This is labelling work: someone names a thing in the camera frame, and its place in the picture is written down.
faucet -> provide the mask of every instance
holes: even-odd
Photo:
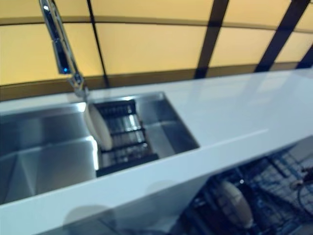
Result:
[[[54,0],[39,0],[45,24],[52,38],[53,50],[60,74],[71,74],[68,82],[78,97],[87,101],[89,94],[85,80],[78,71],[73,52],[70,48],[63,23]]]

chrome faucet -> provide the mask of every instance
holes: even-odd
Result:
[[[71,74],[67,80],[78,97],[87,100],[88,88],[82,74],[78,71],[73,52],[70,48],[63,23],[54,0],[39,0],[45,24],[52,38],[53,50],[60,74]]]

kitchen sink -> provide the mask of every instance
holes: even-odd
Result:
[[[123,167],[114,165],[107,173],[199,147],[164,93],[94,103],[99,109],[124,101],[134,102],[153,158]],[[72,103],[0,115],[0,204],[103,175],[99,174],[97,143],[83,119],[85,106]]]

white countertop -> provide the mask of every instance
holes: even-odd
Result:
[[[160,91],[199,149],[1,205],[0,234],[40,233],[62,226],[77,207],[115,208],[202,177],[186,204],[205,181],[203,176],[313,135],[313,69],[97,90],[91,97]],[[0,103],[0,112],[75,100],[73,94],[12,100]]]

dish rack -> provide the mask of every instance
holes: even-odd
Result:
[[[296,190],[291,185],[303,179],[301,171],[309,167],[306,164],[313,161],[313,156],[299,159],[290,153],[293,147],[210,177],[182,217],[200,234],[312,234],[313,184]],[[253,215],[249,228],[234,223],[234,217],[229,219],[238,213],[230,211],[233,213],[230,215],[223,211],[218,189],[225,181],[239,189],[248,203]],[[300,231],[309,224],[310,233]]]
[[[97,177],[158,159],[152,152],[134,100],[96,104],[112,137],[110,151],[99,150]]]

